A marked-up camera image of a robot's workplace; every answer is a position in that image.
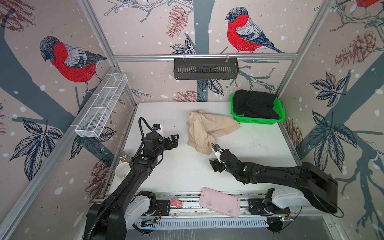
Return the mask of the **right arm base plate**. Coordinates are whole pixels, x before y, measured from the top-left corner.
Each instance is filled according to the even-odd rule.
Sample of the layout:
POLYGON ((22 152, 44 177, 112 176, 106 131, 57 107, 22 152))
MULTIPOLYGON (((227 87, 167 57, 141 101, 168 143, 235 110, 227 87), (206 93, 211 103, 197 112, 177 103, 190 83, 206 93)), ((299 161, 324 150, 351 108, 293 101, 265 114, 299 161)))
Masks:
POLYGON ((248 204, 248 211, 251 213, 251 215, 270 217, 273 215, 288 216, 291 214, 290 208, 282 209, 265 199, 248 199, 248 204))

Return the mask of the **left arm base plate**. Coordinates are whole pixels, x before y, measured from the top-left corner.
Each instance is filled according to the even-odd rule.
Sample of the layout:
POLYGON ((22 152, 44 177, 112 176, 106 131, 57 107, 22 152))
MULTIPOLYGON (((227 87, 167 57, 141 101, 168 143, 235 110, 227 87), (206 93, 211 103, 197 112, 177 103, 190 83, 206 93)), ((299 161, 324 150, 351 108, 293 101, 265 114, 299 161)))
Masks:
POLYGON ((159 216, 169 216, 171 208, 170 200, 156 200, 156 206, 153 210, 149 210, 147 213, 142 214, 142 216, 148 217, 159 217, 159 216))

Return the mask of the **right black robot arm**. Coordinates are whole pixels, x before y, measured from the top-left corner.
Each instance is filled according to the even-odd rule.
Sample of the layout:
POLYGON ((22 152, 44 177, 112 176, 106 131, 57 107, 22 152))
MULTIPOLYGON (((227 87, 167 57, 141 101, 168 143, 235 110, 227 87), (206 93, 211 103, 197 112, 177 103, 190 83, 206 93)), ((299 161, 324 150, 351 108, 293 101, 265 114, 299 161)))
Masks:
POLYGON ((293 206, 313 206, 327 213, 338 212, 338 182, 311 163, 296 167, 270 167, 256 163, 241 162, 228 149, 212 144, 216 155, 210 164, 215 172, 226 171, 237 181, 246 184, 275 184, 294 190, 278 193, 269 189, 265 206, 272 204, 280 209, 293 206))

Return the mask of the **green plastic basket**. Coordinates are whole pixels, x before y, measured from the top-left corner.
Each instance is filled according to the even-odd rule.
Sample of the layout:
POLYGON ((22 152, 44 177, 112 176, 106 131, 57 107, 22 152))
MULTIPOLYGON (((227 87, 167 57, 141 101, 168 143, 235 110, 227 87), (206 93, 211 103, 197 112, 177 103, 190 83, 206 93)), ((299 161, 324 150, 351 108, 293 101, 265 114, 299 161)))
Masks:
POLYGON ((275 111, 276 114, 279 115, 278 119, 247 118, 244 116, 238 116, 234 112, 234 104, 233 104, 234 95, 235 94, 231 95, 231 114, 233 116, 233 119, 239 123, 274 125, 275 123, 283 122, 286 119, 286 114, 284 112, 284 108, 279 98, 276 98, 275 101, 273 102, 274 104, 273 110, 275 111))

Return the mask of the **beige shorts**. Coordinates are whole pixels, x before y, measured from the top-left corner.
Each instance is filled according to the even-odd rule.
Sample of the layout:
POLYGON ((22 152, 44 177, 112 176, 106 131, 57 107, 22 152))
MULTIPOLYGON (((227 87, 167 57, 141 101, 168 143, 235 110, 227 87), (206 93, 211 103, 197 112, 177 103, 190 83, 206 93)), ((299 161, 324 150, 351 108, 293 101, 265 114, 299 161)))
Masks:
POLYGON ((233 133, 240 124, 229 117, 207 114, 201 111, 191 112, 188 121, 188 145, 198 153, 210 155, 216 138, 233 133))

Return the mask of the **black shorts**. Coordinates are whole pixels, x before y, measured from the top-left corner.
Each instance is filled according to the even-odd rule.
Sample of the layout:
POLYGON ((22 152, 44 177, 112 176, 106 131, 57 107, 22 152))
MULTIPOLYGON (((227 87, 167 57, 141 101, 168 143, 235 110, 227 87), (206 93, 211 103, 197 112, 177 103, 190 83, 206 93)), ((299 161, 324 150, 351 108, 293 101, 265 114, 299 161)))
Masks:
POLYGON ((238 90, 233 96, 234 113, 246 118, 278 120, 280 116, 273 110, 276 98, 270 93, 238 90))

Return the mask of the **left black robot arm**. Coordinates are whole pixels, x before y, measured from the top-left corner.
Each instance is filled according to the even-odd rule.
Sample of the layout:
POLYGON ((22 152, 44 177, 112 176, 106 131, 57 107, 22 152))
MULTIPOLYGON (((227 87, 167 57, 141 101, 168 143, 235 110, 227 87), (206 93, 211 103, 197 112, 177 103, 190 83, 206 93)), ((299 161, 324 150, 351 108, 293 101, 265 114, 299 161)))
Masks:
POLYGON ((130 171, 118 188, 101 204, 93 204, 87 214, 85 240, 124 240, 128 229, 143 214, 156 210, 156 195, 138 189, 163 158, 164 151, 177 148, 179 135, 164 138, 160 125, 141 133, 141 144, 129 163, 130 171))

